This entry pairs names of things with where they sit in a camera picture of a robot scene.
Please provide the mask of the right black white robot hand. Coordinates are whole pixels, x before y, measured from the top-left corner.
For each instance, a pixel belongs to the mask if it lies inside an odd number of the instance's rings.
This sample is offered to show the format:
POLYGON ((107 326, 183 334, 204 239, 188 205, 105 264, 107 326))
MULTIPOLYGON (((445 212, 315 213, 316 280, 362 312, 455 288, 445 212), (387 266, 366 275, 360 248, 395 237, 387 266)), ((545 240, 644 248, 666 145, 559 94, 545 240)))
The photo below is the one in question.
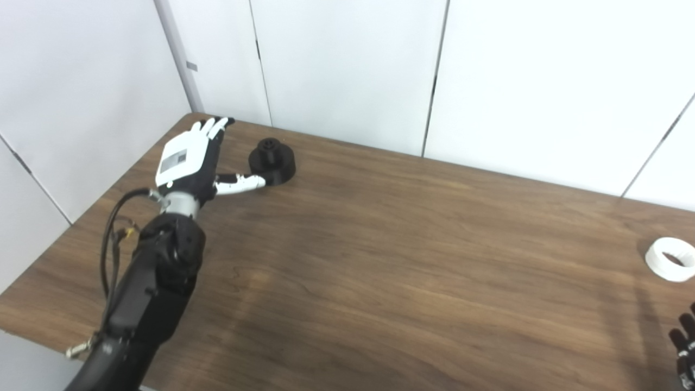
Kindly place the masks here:
POLYGON ((683 390, 694 390, 694 302, 678 317, 680 327, 668 332, 676 350, 676 374, 683 390))

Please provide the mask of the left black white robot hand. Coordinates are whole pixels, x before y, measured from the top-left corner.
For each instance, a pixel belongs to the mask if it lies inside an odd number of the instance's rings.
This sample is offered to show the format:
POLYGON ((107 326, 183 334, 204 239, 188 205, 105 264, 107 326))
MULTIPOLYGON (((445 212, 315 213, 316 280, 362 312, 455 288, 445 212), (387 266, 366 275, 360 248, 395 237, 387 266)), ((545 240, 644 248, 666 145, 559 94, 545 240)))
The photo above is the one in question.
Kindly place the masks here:
POLYGON ((155 175, 155 185, 164 198, 178 194, 203 207, 217 195, 232 195, 266 187, 260 175, 217 172, 226 129, 234 118, 213 117, 194 122, 167 141, 155 175))

